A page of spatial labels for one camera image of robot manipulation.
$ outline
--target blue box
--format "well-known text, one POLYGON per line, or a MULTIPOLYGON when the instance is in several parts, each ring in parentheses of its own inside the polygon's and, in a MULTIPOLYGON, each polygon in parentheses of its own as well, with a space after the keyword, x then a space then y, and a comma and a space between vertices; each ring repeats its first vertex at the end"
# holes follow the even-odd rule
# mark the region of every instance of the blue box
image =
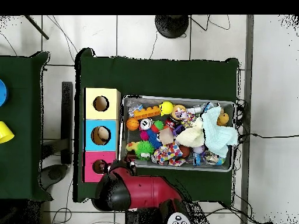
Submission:
POLYGON ((86 121, 86 151, 117 151, 118 143, 118 121, 117 120, 85 120, 86 121), (91 139, 91 134, 96 127, 106 127, 110 131, 110 140, 104 145, 97 145, 91 139))

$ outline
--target green table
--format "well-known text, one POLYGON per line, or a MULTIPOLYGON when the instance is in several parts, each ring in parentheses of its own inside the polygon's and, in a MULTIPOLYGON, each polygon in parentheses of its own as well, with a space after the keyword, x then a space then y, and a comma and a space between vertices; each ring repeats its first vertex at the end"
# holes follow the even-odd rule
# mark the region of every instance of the green table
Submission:
POLYGON ((0 199, 51 200, 39 184, 41 76, 48 56, 0 56, 0 79, 9 91, 8 101, 0 107, 0 121, 15 134, 0 144, 0 199))
MULTIPOLYGON (((96 183, 82 182, 83 88, 116 88, 123 95, 146 95, 190 99, 237 98, 237 69, 232 58, 218 61, 142 60, 94 57, 90 48, 76 57, 74 200, 94 198, 96 183)), ((222 201, 231 205, 232 171, 178 171, 142 169, 139 174, 165 176, 193 201, 222 201)))

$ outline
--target yellow box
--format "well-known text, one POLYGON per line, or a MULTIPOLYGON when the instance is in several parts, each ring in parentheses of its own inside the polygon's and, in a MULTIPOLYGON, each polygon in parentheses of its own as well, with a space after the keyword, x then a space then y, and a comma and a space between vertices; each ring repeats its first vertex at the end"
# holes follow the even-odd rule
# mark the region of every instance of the yellow box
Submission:
POLYGON ((118 120, 120 92, 117 89, 85 88, 85 117, 87 120, 118 120))

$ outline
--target gray bin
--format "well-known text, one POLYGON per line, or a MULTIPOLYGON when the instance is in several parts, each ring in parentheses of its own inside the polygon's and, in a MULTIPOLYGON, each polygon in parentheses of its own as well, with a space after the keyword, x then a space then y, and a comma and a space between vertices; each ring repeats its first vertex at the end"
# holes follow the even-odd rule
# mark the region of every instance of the gray bin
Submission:
MULTIPOLYGON (((123 109, 123 121, 120 125, 120 144, 119 144, 119 160, 125 157, 126 155, 126 146, 129 142, 138 142, 141 140, 140 131, 130 131, 126 127, 126 121, 129 118, 128 109, 127 109, 127 101, 132 100, 135 102, 139 102, 143 105, 143 108, 159 106, 162 102, 169 101, 173 104, 181 104, 186 108, 190 108, 196 105, 201 105, 207 102, 219 103, 220 106, 224 109, 224 112, 227 113, 230 117, 230 120, 227 126, 235 127, 233 124, 233 119, 236 115, 235 104, 230 101, 216 101, 216 100, 195 100, 195 99, 181 99, 181 98, 168 98, 168 97, 154 97, 154 96, 124 96, 122 100, 122 109, 123 109)), ((155 116, 152 117, 154 121, 161 120, 165 121, 169 117, 168 115, 164 116, 155 116)), ((228 172, 232 169, 233 166, 233 155, 234 149, 232 146, 228 146, 227 158, 224 164, 222 165, 204 165, 204 166, 193 166, 191 163, 184 163, 179 167, 171 166, 171 165, 160 165, 152 163, 149 161, 143 160, 135 160, 135 164, 137 167, 146 167, 146 168, 155 168, 155 169, 176 169, 176 170, 200 170, 200 171, 210 171, 210 172, 228 172)))

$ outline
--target white cloth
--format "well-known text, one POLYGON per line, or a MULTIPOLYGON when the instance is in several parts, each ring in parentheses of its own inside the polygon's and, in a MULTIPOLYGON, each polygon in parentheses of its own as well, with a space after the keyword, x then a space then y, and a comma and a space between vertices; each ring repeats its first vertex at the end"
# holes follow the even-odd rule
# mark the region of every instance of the white cloth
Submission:
POLYGON ((203 118, 203 129, 206 136, 205 145, 212 153, 226 158, 227 145, 236 145, 238 133, 232 127, 218 126, 217 119, 220 115, 221 107, 214 107, 207 110, 201 116, 203 118))

